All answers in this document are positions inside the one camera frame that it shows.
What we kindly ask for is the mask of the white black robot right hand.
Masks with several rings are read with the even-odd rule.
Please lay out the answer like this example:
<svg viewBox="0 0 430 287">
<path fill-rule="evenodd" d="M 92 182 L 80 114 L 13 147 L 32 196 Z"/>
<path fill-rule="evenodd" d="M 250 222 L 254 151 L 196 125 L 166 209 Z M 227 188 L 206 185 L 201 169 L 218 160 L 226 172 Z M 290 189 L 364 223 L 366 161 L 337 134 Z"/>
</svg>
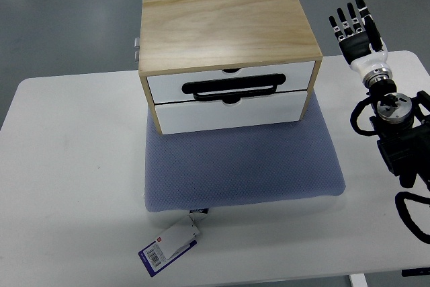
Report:
<svg viewBox="0 0 430 287">
<path fill-rule="evenodd" d="M 348 3 L 347 10 L 349 17 L 338 8 L 338 17 L 331 16 L 329 22 L 345 61 L 369 89 L 392 78 L 388 50 L 364 0 Z"/>
</svg>

